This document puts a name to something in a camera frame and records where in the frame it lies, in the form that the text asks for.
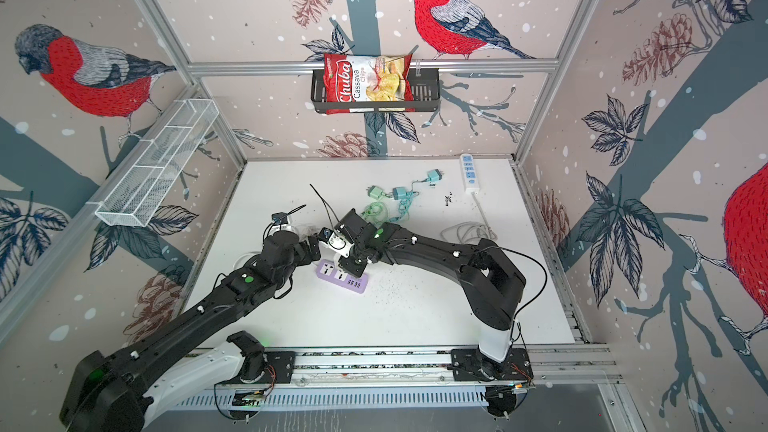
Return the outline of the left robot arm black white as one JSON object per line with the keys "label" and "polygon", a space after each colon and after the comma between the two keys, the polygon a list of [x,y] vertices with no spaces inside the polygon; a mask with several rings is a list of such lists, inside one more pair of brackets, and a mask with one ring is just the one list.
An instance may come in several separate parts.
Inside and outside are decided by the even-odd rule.
{"label": "left robot arm black white", "polygon": [[160,400],[150,389],[188,353],[273,298],[296,268],[321,257],[315,236],[268,236],[261,252],[195,306],[146,338],[109,356],[94,351],[76,366],[59,419],[68,431],[140,431]]}

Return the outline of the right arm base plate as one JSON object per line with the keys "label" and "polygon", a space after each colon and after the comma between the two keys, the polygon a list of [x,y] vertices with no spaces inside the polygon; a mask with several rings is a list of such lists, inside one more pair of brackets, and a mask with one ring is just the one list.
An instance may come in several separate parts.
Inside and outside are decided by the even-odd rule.
{"label": "right arm base plate", "polygon": [[486,357],[478,347],[452,349],[448,369],[456,382],[529,383],[534,377],[529,354],[522,348],[510,349],[501,362]]}

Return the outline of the purple power strip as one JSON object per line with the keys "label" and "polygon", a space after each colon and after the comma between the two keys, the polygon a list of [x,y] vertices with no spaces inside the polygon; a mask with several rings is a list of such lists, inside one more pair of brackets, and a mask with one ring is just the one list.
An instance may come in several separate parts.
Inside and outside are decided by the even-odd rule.
{"label": "purple power strip", "polygon": [[316,267],[316,275],[325,282],[334,284],[352,292],[363,294],[367,288],[368,277],[357,278],[338,267],[333,261],[320,260]]}

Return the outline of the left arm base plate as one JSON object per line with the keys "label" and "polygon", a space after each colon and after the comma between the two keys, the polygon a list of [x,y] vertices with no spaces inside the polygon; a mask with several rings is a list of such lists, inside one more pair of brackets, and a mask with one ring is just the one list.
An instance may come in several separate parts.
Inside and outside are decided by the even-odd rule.
{"label": "left arm base plate", "polygon": [[280,385],[292,381],[297,354],[267,349],[247,355],[237,376],[243,384]]}

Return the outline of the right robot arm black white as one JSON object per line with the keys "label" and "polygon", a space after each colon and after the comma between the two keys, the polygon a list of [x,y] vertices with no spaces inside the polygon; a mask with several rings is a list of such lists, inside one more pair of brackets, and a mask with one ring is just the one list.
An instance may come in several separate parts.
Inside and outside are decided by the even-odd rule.
{"label": "right robot arm black white", "polygon": [[355,210],[334,227],[322,229],[320,241],[337,253],[338,266],[355,277],[369,265],[386,263],[419,268],[457,283],[483,324],[479,353],[496,363],[507,358],[526,278],[494,241],[445,242],[394,223],[376,226]]}

